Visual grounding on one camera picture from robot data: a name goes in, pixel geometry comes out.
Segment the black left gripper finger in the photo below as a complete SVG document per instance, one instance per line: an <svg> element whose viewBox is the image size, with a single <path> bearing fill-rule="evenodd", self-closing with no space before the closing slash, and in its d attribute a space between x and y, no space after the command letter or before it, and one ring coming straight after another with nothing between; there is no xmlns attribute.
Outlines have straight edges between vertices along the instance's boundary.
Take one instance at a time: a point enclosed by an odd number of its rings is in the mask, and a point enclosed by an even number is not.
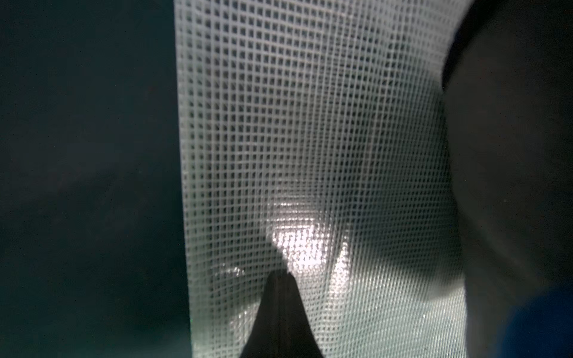
<svg viewBox="0 0 573 358"><path fill-rule="evenodd" d="M323 358L296 280L288 271L274 271L267 278L252 332L240 356Z"/></svg>

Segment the green mesh document bag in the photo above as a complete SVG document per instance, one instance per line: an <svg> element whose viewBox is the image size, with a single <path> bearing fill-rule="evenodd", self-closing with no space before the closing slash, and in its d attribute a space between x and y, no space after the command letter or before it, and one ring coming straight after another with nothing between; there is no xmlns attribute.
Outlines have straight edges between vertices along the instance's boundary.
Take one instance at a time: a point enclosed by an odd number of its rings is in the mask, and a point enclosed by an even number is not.
<svg viewBox="0 0 573 358"><path fill-rule="evenodd" d="M176 1L194 357L269 273L326 357L464 357L441 69L468 1Z"/></svg>

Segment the grey microfibre cloth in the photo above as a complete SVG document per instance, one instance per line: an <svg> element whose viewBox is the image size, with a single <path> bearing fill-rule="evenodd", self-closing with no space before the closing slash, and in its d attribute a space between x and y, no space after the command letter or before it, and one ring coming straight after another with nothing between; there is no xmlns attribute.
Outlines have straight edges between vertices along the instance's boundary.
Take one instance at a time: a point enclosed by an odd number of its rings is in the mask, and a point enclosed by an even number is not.
<svg viewBox="0 0 573 358"><path fill-rule="evenodd" d="M572 355L572 3L474 1L443 67L470 357Z"/></svg>

